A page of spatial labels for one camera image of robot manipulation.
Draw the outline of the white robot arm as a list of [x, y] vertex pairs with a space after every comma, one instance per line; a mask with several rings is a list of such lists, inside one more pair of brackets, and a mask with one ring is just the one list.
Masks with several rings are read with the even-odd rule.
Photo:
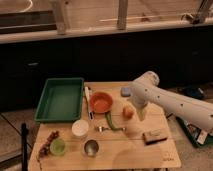
[[159, 82], [153, 71], [134, 79], [129, 85], [132, 104], [142, 109], [147, 102], [155, 103], [213, 136], [213, 104], [159, 88]]

